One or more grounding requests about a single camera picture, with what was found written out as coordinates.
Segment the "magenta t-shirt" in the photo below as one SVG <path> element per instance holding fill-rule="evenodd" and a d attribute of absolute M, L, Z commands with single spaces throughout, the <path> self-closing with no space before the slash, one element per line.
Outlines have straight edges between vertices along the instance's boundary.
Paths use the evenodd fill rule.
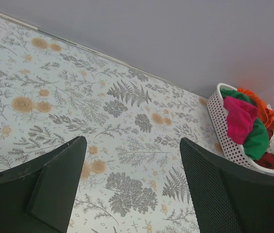
<path fill-rule="evenodd" d="M 253 130 L 254 121 L 258 117 L 258 109 L 243 100 L 227 96 L 223 102 L 227 110 L 227 136 L 239 145 L 242 145 L 248 134 Z"/>

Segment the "dark red t-shirt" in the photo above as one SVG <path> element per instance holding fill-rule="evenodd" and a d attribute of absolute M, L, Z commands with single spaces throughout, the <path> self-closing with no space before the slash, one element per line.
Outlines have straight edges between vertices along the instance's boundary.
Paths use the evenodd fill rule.
<path fill-rule="evenodd" d="M 254 160 L 256 164 L 263 168 L 274 171 L 274 131 L 267 129 L 269 146 L 259 160 Z"/>

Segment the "orange t-shirt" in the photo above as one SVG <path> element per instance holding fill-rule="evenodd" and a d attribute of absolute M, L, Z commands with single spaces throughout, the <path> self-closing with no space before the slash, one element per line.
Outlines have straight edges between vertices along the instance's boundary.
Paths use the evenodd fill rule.
<path fill-rule="evenodd" d="M 258 109 L 258 118 L 262 121 L 267 130 L 274 131 L 274 110 L 269 108 L 267 104 L 251 90 L 238 88 L 238 92 L 241 92 L 250 98 Z"/>

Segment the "white perforated laundry basket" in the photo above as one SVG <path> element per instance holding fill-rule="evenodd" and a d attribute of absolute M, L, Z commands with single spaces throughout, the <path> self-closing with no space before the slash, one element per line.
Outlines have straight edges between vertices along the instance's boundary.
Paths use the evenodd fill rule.
<path fill-rule="evenodd" d="M 216 91 L 207 99 L 207 109 L 219 140 L 219 144 L 222 148 L 224 158 L 240 166 L 263 174 L 274 174 L 273 169 L 258 165 L 244 153 L 242 145 L 234 143 L 231 138 L 227 136 L 228 126 L 226 117 L 228 111 L 223 106 L 223 97 L 221 95 L 222 89 L 237 90 L 228 84 L 219 83 L 216 87 Z"/>

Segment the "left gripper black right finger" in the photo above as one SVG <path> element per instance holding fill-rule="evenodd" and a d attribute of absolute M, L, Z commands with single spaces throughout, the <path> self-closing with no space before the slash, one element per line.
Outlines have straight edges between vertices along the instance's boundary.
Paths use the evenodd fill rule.
<path fill-rule="evenodd" d="M 181 159 L 200 232 L 274 233 L 274 176 L 237 165 L 187 138 Z"/>

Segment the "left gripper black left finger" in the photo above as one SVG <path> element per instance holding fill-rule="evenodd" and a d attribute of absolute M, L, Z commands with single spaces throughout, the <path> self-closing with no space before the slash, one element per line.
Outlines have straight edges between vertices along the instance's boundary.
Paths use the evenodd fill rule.
<path fill-rule="evenodd" d="M 85 160 L 78 136 L 0 172 L 0 233 L 65 233 Z"/>

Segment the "green t-shirt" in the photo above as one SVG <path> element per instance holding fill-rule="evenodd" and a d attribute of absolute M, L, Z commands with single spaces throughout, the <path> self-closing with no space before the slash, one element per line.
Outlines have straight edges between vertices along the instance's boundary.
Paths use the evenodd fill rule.
<path fill-rule="evenodd" d="M 245 94 L 235 90 L 221 90 L 223 100 L 227 96 L 246 101 L 256 107 L 256 105 Z M 244 143 L 242 144 L 244 153 L 252 160 L 259 160 L 264 152 L 267 150 L 269 144 L 269 137 L 267 129 L 262 121 L 257 117 L 253 124 L 253 130 L 248 134 Z"/>

